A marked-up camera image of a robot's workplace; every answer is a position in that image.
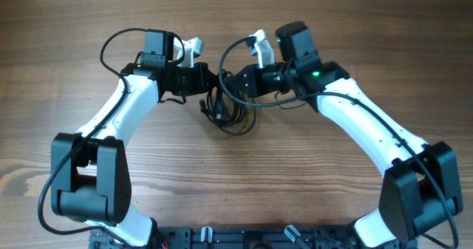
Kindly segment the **black USB cable gold plug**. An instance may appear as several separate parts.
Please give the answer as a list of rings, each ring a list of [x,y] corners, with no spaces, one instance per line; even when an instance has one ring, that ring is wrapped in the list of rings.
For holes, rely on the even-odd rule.
[[[217,84],[211,86],[205,99],[199,101],[200,112],[218,129],[232,136],[247,134],[256,125],[257,110],[253,109],[253,119],[248,126],[244,122],[249,114],[247,106],[224,98],[225,92]]]

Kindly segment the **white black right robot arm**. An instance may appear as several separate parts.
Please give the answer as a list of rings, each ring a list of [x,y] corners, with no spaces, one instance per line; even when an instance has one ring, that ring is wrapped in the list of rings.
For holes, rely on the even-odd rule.
[[[368,155],[383,183],[378,207],[348,229],[361,248],[406,244],[428,237],[463,209],[456,156],[443,142],[430,144],[407,131],[373,103],[336,62],[323,62],[310,30],[301,21],[275,32],[282,60],[276,62],[266,34],[243,39],[257,63],[229,75],[219,69],[224,93],[243,106],[271,92],[293,91],[297,100],[340,126]]]

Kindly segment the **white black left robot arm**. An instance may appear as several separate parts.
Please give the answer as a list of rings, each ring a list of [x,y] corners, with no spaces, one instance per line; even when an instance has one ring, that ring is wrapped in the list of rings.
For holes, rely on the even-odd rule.
[[[88,123],[72,134],[58,133],[51,144],[51,175],[38,201],[40,223],[61,234],[44,218],[44,201],[52,212],[85,223],[81,230],[104,234],[112,248],[168,248],[157,223],[132,204],[126,147],[146,115],[165,103],[184,104],[205,93],[216,76],[203,62],[200,38],[184,41],[164,30],[144,30],[145,46],[135,60],[114,74],[119,83]]]

